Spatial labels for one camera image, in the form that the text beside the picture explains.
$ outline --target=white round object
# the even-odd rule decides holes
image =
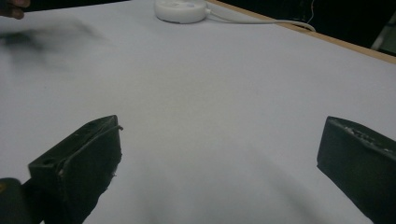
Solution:
[[[193,23],[207,16],[204,0],[156,0],[155,15],[162,21]]]

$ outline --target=white table surface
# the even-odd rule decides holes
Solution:
[[[396,139],[395,64],[277,25],[166,23],[149,0],[0,19],[0,36],[1,177],[26,181],[92,119],[124,127],[85,223],[371,223],[316,156],[327,116]]]

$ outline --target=dark background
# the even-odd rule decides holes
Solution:
[[[311,17],[312,0],[220,0],[283,20]],[[396,0],[315,0],[310,22],[318,33],[370,48],[396,10]]]
[[[85,7],[98,4],[123,2],[127,0],[31,0],[31,4],[25,12],[42,11],[66,7]]]

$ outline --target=wooden table edge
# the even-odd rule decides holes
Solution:
[[[245,15],[249,15],[249,16],[257,18],[257,19],[272,20],[271,18],[265,17],[265,16],[263,16],[261,14],[258,14],[258,13],[255,13],[255,12],[251,12],[251,11],[242,9],[240,7],[235,7],[235,6],[220,2],[218,0],[206,0],[206,1],[209,2],[209,3],[215,4],[215,5],[221,6],[221,7],[226,7],[228,9],[243,13]],[[289,28],[291,30],[294,30],[294,31],[297,31],[297,32],[300,32],[300,33],[303,33],[303,34],[306,34],[306,35],[311,35],[311,36],[316,37],[318,39],[322,39],[324,41],[333,43],[333,44],[341,46],[343,48],[352,49],[352,50],[357,51],[359,53],[368,55],[368,56],[373,57],[373,58],[377,58],[379,60],[382,60],[382,61],[385,61],[385,62],[388,62],[388,63],[396,63],[396,57],[390,56],[390,55],[385,54],[385,53],[381,53],[381,52],[378,52],[378,51],[375,51],[375,50],[372,50],[372,49],[367,49],[367,48],[364,48],[364,47],[361,47],[361,46],[358,46],[358,45],[354,45],[354,44],[348,43],[346,41],[339,40],[339,39],[336,39],[336,38],[333,38],[333,37],[330,37],[330,36],[327,36],[327,35],[322,35],[322,34],[319,34],[319,33],[316,33],[316,32],[308,31],[308,30],[306,30],[304,28],[301,28],[301,27],[298,27],[298,26],[295,26],[295,25],[291,25],[291,24],[280,24],[280,25],[283,26],[283,27]]]

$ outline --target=power cord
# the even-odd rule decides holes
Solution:
[[[278,21],[241,21],[241,20],[235,20],[235,19],[232,19],[232,18],[228,18],[228,17],[221,16],[220,14],[218,14],[218,13],[216,13],[216,12],[213,12],[210,8],[208,8],[208,9],[206,10],[206,13],[207,13],[208,15],[212,15],[212,16],[214,16],[214,17],[217,17],[217,18],[219,18],[219,19],[221,19],[221,20],[228,21],[228,22],[233,22],[233,23],[239,23],[239,24],[276,24],[276,23],[287,23],[287,24],[293,24],[293,25],[303,26],[304,28],[307,28],[307,29],[309,29],[310,31],[313,31],[313,32],[316,31],[315,28],[314,28],[312,25],[310,25],[310,24],[308,24],[308,23],[305,23],[305,22],[300,22],[300,21],[284,21],[284,20],[278,20]]]
[[[315,14],[314,14],[314,3],[315,3],[315,0],[312,0],[312,2],[311,2],[311,18],[308,20],[307,23],[311,22],[312,19],[314,19],[314,16],[315,16]]]

